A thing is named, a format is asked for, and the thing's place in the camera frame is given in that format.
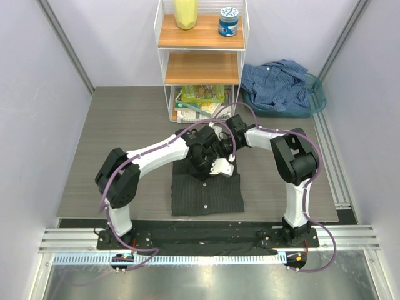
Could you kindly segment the black pinstripe long sleeve shirt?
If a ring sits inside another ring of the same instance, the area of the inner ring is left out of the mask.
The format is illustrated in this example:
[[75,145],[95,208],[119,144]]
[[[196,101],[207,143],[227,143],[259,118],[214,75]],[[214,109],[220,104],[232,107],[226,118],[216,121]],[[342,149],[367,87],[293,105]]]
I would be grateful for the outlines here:
[[171,212],[174,217],[243,213],[241,177],[235,169],[231,177],[217,175],[205,181],[193,176],[188,159],[172,164]]

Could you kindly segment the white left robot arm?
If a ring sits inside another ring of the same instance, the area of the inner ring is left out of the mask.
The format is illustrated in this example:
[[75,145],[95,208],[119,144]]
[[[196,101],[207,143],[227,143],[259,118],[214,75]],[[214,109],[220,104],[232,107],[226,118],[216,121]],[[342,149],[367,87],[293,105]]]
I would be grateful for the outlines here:
[[135,151],[113,149],[95,177],[101,193],[99,210],[106,211],[112,243],[119,249],[133,246],[129,204],[143,176],[168,163],[187,159],[191,176],[205,181],[213,175],[213,163],[219,158],[215,149],[218,142],[216,126],[210,122],[199,130],[189,126],[159,143]]

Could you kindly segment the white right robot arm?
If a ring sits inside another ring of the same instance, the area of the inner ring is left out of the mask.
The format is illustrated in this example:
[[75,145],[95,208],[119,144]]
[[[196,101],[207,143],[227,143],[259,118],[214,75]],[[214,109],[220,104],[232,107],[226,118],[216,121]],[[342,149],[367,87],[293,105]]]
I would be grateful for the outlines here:
[[277,171],[286,183],[286,210],[282,217],[282,239],[298,246],[311,232],[308,214],[310,189],[319,172],[315,144],[300,128],[290,131],[247,125],[239,115],[226,120],[234,137],[222,140],[222,150],[231,154],[243,147],[261,148],[273,153]]

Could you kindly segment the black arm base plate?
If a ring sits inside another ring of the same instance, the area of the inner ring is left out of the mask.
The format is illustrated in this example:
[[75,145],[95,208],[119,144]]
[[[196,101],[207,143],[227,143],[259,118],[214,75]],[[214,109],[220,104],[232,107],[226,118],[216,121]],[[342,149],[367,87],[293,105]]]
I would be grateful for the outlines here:
[[307,251],[320,245],[317,232],[294,239],[277,222],[255,221],[145,221],[136,220],[118,241],[109,228],[97,232],[97,249],[123,251],[128,247],[160,256],[261,256],[278,249]]

